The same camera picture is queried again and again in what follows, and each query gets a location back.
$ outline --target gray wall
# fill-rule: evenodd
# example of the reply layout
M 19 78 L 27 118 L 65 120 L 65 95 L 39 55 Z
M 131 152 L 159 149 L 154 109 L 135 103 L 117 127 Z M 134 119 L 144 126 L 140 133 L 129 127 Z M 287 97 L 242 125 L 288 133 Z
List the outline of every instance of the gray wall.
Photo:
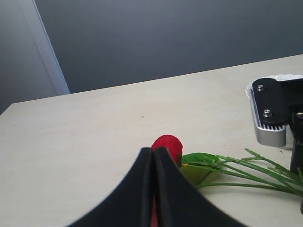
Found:
M 71 92 L 303 53 L 303 0 L 36 4 Z
M 56 95 L 18 1 L 0 0 L 0 114 L 12 103 Z

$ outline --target red flower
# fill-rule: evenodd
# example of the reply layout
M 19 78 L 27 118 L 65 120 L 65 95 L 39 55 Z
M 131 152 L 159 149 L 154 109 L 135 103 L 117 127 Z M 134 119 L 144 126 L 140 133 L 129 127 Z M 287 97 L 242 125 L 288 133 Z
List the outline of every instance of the red flower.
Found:
M 160 136 L 153 143 L 151 148 L 155 150 L 158 147 L 165 147 L 170 153 L 172 159 L 179 167 L 181 167 L 183 145 L 177 137 L 172 135 Z
M 181 167 L 181 159 L 182 159 L 182 150 L 183 145 L 180 140 L 172 135 L 163 135 L 156 139 L 156 141 L 152 145 L 152 150 L 155 150 L 158 147 L 165 147 L 170 153 L 172 159 L 177 163 L 179 167 Z M 151 215 L 151 227 L 158 226 L 157 219 L 157 211 L 156 211 L 156 203 L 155 197 L 153 198 L 153 208 Z

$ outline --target white table surface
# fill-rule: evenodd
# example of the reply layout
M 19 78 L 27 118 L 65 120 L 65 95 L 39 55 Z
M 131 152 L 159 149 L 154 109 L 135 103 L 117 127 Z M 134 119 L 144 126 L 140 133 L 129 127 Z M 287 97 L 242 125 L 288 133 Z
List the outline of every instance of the white table surface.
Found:
M 288 167 L 290 151 L 256 142 L 245 95 L 251 81 L 276 74 L 303 74 L 303 55 L 11 105 L 0 116 L 0 226 L 75 221 L 162 134 L 179 137 L 185 154 L 241 158 L 251 148 Z M 251 227 L 302 226 L 297 196 L 239 187 L 201 192 Z

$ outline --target white door frame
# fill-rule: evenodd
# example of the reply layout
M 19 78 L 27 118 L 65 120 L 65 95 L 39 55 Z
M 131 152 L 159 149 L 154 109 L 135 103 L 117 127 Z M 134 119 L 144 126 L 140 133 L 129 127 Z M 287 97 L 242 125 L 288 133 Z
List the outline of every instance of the white door frame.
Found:
M 57 95 L 70 94 L 35 0 L 17 0 Z

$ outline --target screw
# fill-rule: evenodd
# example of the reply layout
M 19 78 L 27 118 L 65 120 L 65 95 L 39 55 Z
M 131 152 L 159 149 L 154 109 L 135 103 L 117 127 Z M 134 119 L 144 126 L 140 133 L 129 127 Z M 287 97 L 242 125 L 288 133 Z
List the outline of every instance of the screw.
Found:
M 259 84 L 257 86 L 257 91 L 263 91 L 264 90 L 264 86 L 262 84 Z
M 303 113 L 297 113 L 297 118 L 303 119 Z
M 264 111 L 263 111 L 263 116 L 265 116 L 265 117 L 271 117 L 271 116 L 272 116 L 272 113 L 271 113 L 270 110 L 264 110 Z

